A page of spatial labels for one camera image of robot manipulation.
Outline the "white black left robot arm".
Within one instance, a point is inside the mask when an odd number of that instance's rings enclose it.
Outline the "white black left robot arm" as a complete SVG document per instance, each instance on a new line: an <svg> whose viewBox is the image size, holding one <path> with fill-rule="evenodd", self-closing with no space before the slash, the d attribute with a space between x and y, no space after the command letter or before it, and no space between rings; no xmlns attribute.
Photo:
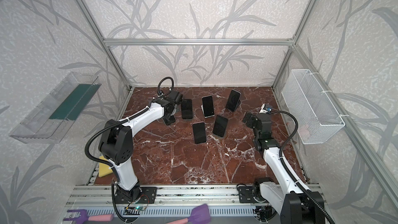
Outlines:
<svg viewBox="0 0 398 224"><path fill-rule="evenodd" d="M159 119L164 119L167 125L174 123L174 114L182 100L183 95L180 92L171 90L166 95L151 100L134 115L119 121L110 120L105 124L98 149L104 156L104 161L110 163L109 167L116 176L118 195L127 201L136 201L142 195L140 182L131 162L134 136Z"/></svg>

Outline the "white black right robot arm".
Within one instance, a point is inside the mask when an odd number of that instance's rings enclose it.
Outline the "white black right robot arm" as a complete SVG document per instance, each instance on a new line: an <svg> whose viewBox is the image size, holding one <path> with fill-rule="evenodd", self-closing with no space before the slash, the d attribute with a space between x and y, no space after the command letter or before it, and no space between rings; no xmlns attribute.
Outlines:
<svg viewBox="0 0 398 224"><path fill-rule="evenodd" d="M247 112L243 123L254 131L254 147L273 171L279 185L271 179L259 178L253 185L254 200L268 203L280 216L282 224L325 224L327 213L319 192L311 191L299 178L284 155L284 148L293 135L279 144L272 137L272 114L284 111L261 111L257 115Z"/></svg>

